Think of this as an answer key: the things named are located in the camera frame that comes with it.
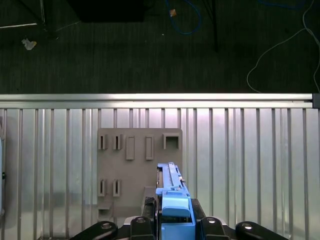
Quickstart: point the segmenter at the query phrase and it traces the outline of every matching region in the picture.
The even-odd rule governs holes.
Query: aluminum panel
[[[293,109],[290,114],[291,121],[291,196],[292,201],[292,234],[294,239],[308,239],[305,225],[305,112],[302,109]]]
[[[34,238],[34,182],[37,182],[35,169],[35,110],[22,111],[22,145],[21,145],[21,232],[23,239]]]
[[[212,112],[196,111],[196,196],[203,211],[212,215]]]
[[[212,211],[213,215],[228,220],[228,142],[227,118],[224,109],[212,111]]]
[[[53,232],[64,237],[66,233],[66,156],[67,156],[67,110],[56,109],[52,122],[52,213]]]
[[[67,236],[74,236],[82,229],[82,109],[68,113],[68,204]]]
[[[305,146],[306,146],[306,169],[307,180],[307,209],[309,238],[320,239],[320,166],[319,166],[319,113],[313,109],[306,110],[305,116]]]
[[[69,238],[93,224],[97,129],[116,127],[181,128],[183,177],[207,215],[320,238],[319,112],[301,109],[311,107],[309,94],[64,98],[0,96],[1,239]]]
[[[274,145],[273,139],[275,134],[272,109],[261,109],[259,111],[258,124],[258,222],[268,229],[275,230],[276,212],[275,204],[275,172],[274,172]]]

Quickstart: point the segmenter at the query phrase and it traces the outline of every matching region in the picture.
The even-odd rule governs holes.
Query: small white object
[[[36,41],[29,41],[28,38],[23,39],[21,42],[24,44],[24,47],[27,50],[32,50],[37,45]]]

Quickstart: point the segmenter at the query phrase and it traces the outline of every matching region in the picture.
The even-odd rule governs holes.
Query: blue cable
[[[167,7],[167,10],[168,10],[168,13],[169,13],[169,18],[171,20],[171,24],[172,24],[173,28],[178,33],[180,33],[182,35],[191,35],[191,34],[195,33],[196,31],[198,31],[199,28],[200,28],[200,25],[201,25],[201,14],[200,14],[199,10],[196,8],[196,6],[193,5],[191,2],[189,2],[188,0],[183,0],[183,1],[185,1],[187,4],[189,4],[195,10],[196,14],[198,15],[198,19],[199,19],[198,20],[198,25],[195,27],[195,29],[193,29],[192,31],[189,31],[189,32],[183,32],[178,28],[178,26],[176,25],[175,21],[173,20],[173,17],[170,15],[171,8],[170,8],[169,0],[165,0],[165,4],[166,4],[166,7]]]
[[[306,4],[306,0],[302,0],[299,4],[296,6],[289,6],[289,5],[284,5],[284,4],[277,4],[277,3],[270,3],[270,2],[265,2],[263,0],[258,0],[259,3],[264,4],[266,6],[270,7],[279,7],[279,8],[284,8],[284,9],[291,9],[291,10],[299,10],[302,9],[303,6]]]

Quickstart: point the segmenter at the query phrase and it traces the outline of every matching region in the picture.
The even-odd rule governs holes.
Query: black object
[[[113,240],[118,235],[118,226],[111,221],[100,221],[80,232],[70,240]]]
[[[243,221],[235,227],[239,240],[287,240],[283,236],[266,229],[252,221]]]
[[[192,208],[196,219],[197,240],[287,240],[273,231],[251,221],[240,222],[235,230],[223,225],[216,217],[206,217],[197,199],[192,199]],[[134,218],[130,225],[117,225],[110,221],[101,221],[80,232],[70,240],[155,240],[154,198],[146,198],[142,216]]]
[[[312,108],[320,109],[320,93],[312,94]]]
[[[200,230],[203,240],[230,240],[221,221],[215,217],[203,218],[200,222]]]
[[[67,0],[79,19],[85,23],[142,22],[144,0]]]

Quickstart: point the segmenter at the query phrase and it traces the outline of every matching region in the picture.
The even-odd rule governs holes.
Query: screw
[[[110,229],[111,225],[109,223],[104,223],[104,224],[102,224],[101,228],[102,229]]]
[[[208,218],[207,220],[210,224],[214,224],[216,222],[216,220],[212,217]]]
[[[146,220],[144,220],[143,217],[139,217],[139,218],[136,220],[136,222],[137,222],[138,224],[143,224],[143,223],[146,222]]]
[[[244,227],[245,229],[248,229],[248,230],[252,229],[252,226],[250,224],[248,224],[248,223],[243,223],[242,227]]]

